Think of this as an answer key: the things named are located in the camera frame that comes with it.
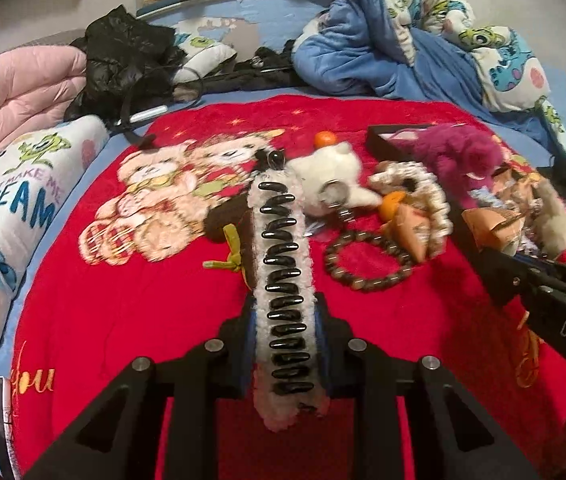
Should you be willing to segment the white scream print pillow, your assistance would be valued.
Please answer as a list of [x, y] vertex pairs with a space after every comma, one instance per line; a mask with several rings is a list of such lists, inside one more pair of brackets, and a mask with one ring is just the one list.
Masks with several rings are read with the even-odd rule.
[[26, 133], [0, 155], [0, 341], [42, 236], [109, 139], [89, 115]]

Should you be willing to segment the small tangerine far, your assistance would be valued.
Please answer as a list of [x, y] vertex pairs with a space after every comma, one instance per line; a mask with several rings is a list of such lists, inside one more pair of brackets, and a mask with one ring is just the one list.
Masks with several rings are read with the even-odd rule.
[[338, 136], [329, 130], [319, 131], [313, 138], [313, 146], [316, 150], [319, 150], [320, 148], [327, 148], [328, 146], [333, 146], [335, 144], [338, 144]]

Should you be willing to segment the tan triangular snack packet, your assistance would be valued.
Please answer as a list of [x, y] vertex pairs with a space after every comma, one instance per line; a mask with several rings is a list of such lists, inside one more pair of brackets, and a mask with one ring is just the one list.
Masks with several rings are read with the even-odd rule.
[[461, 217], [478, 250], [493, 249], [509, 256], [518, 251], [525, 223], [522, 214], [510, 209], [481, 207], [463, 210]]

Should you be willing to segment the olive green ribbon bow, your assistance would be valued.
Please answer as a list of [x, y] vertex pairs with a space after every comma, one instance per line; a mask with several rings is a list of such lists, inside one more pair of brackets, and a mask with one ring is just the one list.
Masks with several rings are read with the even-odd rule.
[[203, 268], [208, 270], [228, 270], [234, 273], [240, 273], [248, 289], [251, 289], [251, 284], [248, 283], [248, 277], [245, 266], [243, 265], [242, 258], [242, 245], [239, 231], [233, 223], [229, 223], [222, 229], [225, 236], [225, 243], [229, 248], [229, 253], [225, 260], [207, 260], [203, 262]]

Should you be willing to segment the black clothes pile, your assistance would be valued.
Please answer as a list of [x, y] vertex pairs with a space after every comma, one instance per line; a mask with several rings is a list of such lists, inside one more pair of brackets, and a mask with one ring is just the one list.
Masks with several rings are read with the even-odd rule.
[[191, 82], [177, 82], [173, 96], [183, 101], [209, 93], [304, 87], [305, 82], [292, 63], [294, 42], [287, 40], [281, 52], [259, 47], [247, 61], [231, 62], [210, 75], [196, 76]]

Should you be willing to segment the black shallow cardboard box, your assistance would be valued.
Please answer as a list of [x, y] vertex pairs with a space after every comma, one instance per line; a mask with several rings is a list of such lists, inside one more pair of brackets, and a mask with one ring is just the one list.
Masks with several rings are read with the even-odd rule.
[[433, 124], [369, 126], [364, 146], [378, 162], [411, 162], [413, 144], [421, 132], [431, 127]]

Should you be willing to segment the brown fluffy hair claw clip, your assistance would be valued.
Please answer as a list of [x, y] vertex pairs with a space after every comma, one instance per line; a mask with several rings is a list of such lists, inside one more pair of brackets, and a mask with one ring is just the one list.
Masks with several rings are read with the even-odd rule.
[[[270, 169], [283, 170], [286, 162], [284, 150], [259, 148], [255, 157], [254, 174], [261, 174]], [[253, 290], [256, 286], [256, 263], [252, 242], [254, 237], [253, 211], [251, 207], [248, 207], [248, 191], [251, 189], [253, 180], [254, 177], [251, 180], [248, 179], [248, 185], [243, 191], [230, 197], [221, 205], [210, 209], [204, 220], [205, 237], [215, 243], [225, 241], [229, 248], [229, 254], [225, 261], [204, 261], [203, 268], [240, 272], [249, 290]], [[261, 182], [261, 184], [265, 186], [263, 188], [265, 191], [280, 192], [282, 195], [289, 194], [289, 190], [282, 183]], [[291, 200], [294, 200], [294, 196], [292, 198], [274, 198], [272, 196], [262, 206], [257, 207], [257, 212], [285, 217], [289, 214], [289, 208], [283, 204]]]

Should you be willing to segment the white monster print pillow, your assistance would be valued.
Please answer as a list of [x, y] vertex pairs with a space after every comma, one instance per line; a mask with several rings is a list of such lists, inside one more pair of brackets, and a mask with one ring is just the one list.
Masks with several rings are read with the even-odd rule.
[[220, 40], [221, 32], [235, 26], [234, 18], [190, 18], [171, 26], [175, 31], [175, 46], [185, 53], [182, 66], [172, 81], [185, 84], [215, 72], [225, 62], [234, 61], [235, 49]]

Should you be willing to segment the blue monster print duvet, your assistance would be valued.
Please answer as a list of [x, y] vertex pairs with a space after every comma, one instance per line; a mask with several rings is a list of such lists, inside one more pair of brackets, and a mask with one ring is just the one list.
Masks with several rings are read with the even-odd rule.
[[332, 96], [448, 102], [566, 155], [536, 54], [508, 26], [477, 26], [466, 0], [310, 1], [322, 10], [292, 54], [306, 84]]

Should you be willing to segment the pink quilted jacket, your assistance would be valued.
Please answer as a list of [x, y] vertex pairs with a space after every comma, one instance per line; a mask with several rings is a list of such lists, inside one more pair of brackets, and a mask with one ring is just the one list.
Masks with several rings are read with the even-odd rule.
[[25, 133], [51, 128], [86, 81], [86, 55], [71, 46], [0, 54], [0, 151]]

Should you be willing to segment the orange triangular snack packet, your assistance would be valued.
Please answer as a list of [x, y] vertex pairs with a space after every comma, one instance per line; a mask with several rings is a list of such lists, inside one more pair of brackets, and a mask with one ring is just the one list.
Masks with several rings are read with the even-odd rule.
[[423, 263], [428, 256], [431, 221], [423, 210], [399, 205], [394, 217], [385, 224], [384, 234], [408, 252], [416, 263]]

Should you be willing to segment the orange tangerine near scrunchie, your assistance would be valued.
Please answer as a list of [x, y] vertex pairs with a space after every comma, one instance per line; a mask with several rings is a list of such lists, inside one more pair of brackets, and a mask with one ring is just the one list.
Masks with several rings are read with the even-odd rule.
[[384, 222], [390, 222], [406, 197], [407, 193], [405, 191], [393, 191], [384, 195], [382, 203], [379, 205], [379, 218]]

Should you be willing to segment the beige fluffy plush toy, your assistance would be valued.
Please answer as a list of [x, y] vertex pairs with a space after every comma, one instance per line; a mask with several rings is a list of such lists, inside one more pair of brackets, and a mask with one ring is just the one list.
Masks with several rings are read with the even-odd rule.
[[556, 260], [566, 252], [566, 206], [552, 184], [541, 180], [535, 188], [533, 226], [541, 252]]

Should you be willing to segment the magenta plush bear toy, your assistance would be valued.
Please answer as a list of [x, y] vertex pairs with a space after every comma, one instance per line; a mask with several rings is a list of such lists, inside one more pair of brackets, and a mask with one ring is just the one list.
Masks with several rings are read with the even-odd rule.
[[474, 188], [492, 186], [492, 175], [504, 154], [492, 135], [468, 124], [435, 125], [420, 133], [412, 148], [413, 160], [435, 174], [440, 186], [462, 209], [475, 207]]

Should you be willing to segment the cream crochet scrunchie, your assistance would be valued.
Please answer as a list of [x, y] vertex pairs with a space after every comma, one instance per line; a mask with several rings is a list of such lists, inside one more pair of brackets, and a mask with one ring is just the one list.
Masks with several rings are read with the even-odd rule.
[[435, 174], [420, 162], [381, 162], [368, 179], [368, 185], [382, 196], [405, 191], [407, 197], [402, 204], [423, 210], [431, 221], [426, 259], [444, 251], [447, 237], [452, 232], [452, 222], [449, 220], [450, 206]]

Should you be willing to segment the red embroidered bear blanket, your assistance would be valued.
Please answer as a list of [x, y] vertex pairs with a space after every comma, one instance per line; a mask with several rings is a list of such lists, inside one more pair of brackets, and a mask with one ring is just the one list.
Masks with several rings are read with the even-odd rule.
[[[314, 99], [277, 96], [249, 104], [210, 105], [155, 122], [158, 145], [189, 144], [193, 164], [216, 141], [272, 131], [293, 156], [309, 154], [318, 133], [353, 145], [365, 172], [368, 127], [461, 122], [445, 103]], [[29, 469], [120, 370], [137, 356], [161, 362], [183, 356], [238, 315], [247, 294], [243, 276], [207, 270], [228, 247], [204, 237], [165, 260], [149, 261], [115, 233], [112, 261], [89, 263], [81, 245], [104, 237], [97, 208], [122, 191], [124, 170], [138, 160], [126, 150], [81, 195], [46, 253], [18, 323], [12, 365], [14, 449]], [[536, 363], [524, 360], [524, 310], [518, 300], [497, 307], [454, 246], [418, 266], [396, 287], [361, 294], [335, 283], [321, 263], [315, 286], [330, 311], [353, 332], [392, 356], [425, 354], [443, 364], [475, 396], [544, 477], [566, 463], [566, 361], [543, 344]], [[222, 401], [219, 474], [223, 479], [345, 479], [353, 459], [353, 405], [334, 401], [322, 416], [301, 414], [273, 432], [251, 399]]]

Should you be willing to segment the black puffer jacket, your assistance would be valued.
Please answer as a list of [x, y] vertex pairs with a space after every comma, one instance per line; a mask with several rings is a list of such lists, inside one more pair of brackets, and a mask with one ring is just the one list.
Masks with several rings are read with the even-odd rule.
[[92, 22], [71, 43], [86, 56], [85, 86], [68, 106], [66, 122], [96, 115], [117, 122], [123, 101], [132, 113], [170, 96], [172, 77], [187, 54], [176, 45], [176, 32], [151, 25], [117, 6]]

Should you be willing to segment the white plush keychain toy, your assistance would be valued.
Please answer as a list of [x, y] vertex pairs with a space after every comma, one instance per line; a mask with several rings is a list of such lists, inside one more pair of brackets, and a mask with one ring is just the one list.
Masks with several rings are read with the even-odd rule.
[[359, 183], [362, 162], [348, 142], [318, 148], [286, 163], [303, 189], [300, 200], [310, 217], [321, 218], [339, 208], [376, 208], [382, 198]]

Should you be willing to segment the white blue crochet scrunchie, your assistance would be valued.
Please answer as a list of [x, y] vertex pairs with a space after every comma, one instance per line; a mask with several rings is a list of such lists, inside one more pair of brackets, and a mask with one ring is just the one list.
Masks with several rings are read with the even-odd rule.
[[469, 196], [475, 200], [478, 207], [492, 207], [499, 208], [504, 206], [502, 200], [498, 198], [492, 191], [487, 188], [487, 186], [482, 186], [481, 188], [474, 188], [469, 192]]

